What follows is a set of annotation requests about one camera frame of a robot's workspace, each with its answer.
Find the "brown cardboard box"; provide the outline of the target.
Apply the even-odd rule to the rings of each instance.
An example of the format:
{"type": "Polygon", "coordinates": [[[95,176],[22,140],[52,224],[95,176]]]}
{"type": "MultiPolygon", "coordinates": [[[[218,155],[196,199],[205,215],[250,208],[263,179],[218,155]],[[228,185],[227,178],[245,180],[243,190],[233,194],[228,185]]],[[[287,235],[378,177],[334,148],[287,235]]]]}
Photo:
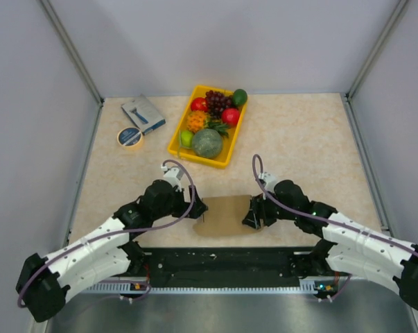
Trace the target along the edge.
{"type": "Polygon", "coordinates": [[[258,230],[243,224],[250,208],[250,195],[203,198],[208,210],[193,226],[196,234],[206,238],[256,234],[258,230]]]}

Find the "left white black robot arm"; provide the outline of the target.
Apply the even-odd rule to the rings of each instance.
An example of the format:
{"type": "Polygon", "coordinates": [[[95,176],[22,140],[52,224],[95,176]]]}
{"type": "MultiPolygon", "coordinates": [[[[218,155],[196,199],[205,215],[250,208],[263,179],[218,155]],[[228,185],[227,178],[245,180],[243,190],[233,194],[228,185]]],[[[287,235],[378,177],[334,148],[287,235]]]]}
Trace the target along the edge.
{"type": "Polygon", "coordinates": [[[54,317],[81,291],[118,275],[136,276],[146,269],[145,254],[135,241],[167,216],[175,221],[198,219],[208,209],[194,185],[191,200],[165,180],[154,181],[138,199],[118,208],[110,218],[72,244],[41,256],[28,257],[16,291],[18,305],[42,323],[54,317]]]}

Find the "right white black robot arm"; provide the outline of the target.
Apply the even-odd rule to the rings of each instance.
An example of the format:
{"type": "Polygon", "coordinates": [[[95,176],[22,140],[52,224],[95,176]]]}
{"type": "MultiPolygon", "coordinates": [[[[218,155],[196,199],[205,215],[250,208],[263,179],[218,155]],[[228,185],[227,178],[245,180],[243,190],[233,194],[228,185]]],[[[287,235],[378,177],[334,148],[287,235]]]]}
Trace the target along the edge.
{"type": "Polygon", "coordinates": [[[259,230],[287,220],[320,238],[310,255],[319,275],[346,273],[379,284],[418,311],[418,244],[389,237],[346,217],[336,208],[309,200],[291,180],[269,173],[256,179],[262,194],[250,199],[243,224],[259,230]]]}

